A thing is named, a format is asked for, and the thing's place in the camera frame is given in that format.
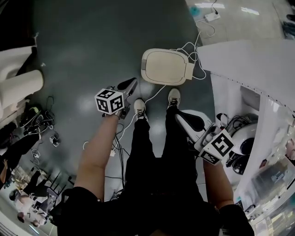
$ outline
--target hand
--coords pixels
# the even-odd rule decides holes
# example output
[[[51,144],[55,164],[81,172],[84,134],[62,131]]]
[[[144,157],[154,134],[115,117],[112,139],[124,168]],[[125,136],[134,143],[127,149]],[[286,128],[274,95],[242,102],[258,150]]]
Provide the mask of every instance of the hand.
[[[6,160],[6,159],[4,159],[3,164],[4,164],[4,167],[5,167],[5,168],[8,167],[8,163],[7,163],[7,160]]]

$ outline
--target power strip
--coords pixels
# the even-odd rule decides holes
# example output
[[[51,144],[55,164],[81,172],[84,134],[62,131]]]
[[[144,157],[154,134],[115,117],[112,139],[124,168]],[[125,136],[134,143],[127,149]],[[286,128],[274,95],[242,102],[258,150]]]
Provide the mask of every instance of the power strip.
[[[216,14],[215,12],[212,12],[210,14],[207,14],[205,15],[205,19],[210,22],[210,21],[213,21],[213,20],[217,20],[220,18],[220,14]]]

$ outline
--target gray floor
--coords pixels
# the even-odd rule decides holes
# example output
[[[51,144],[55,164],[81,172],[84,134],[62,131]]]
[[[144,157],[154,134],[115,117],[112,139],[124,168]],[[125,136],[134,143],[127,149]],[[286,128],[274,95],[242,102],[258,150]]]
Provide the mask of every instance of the gray floor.
[[[155,94],[160,85],[144,81],[140,75],[142,54],[150,48],[178,48],[194,42],[198,34],[184,0],[35,0],[34,30],[38,32],[37,50],[45,84],[32,96],[32,102],[45,106],[46,98],[54,96],[55,128],[61,144],[49,142],[53,132],[44,135],[39,146],[40,166],[46,171],[59,171],[75,176],[83,143],[100,125],[101,113],[96,109],[94,95],[108,85],[137,77],[134,95],[144,99]],[[203,76],[199,68],[196,76]],[[157,157],[165,143],[165,110],[171,87],[166,87],[147,104],[151,125],[150,139]],[[186,81],[179,87],[181,109],[202,111],[214,118],[211,80]],[[128,125],[134,111],[122,121]],[[133,125],[121,141],[129,152]],[[30,168],[30,153],[22,165]],[[109,176],[120,176],[118,155],[111,157]]]

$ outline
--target shoe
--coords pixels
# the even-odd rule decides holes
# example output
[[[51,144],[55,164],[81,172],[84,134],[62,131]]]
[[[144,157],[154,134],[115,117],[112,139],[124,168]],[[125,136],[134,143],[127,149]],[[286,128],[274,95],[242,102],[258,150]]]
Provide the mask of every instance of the shoe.
[[[144,101],[141,98],[136,99],[136,101],[134,102],[134,110],[136,120],[144,118],[148,120],[148,117],[146,116],[146,105],[144,104]]]
[[[171,106],[176,106],[178,108],[179,103],[180,103],[180,92],[177,88],[173,88],[170,90],[169,95],[168,95],[168,107]]]

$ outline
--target black shirt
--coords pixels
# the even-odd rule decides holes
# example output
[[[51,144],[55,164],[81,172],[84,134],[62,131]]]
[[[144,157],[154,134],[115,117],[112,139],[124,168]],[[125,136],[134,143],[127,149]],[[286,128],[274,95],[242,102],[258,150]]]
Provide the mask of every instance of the black shirt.
[[[75,187],[62,210],[59,235],[168,235],[252,236],[243,210],[228,205],[216,210],[191,195],[140,196],[122,193],[120,199],[100,202],[90,191]]]

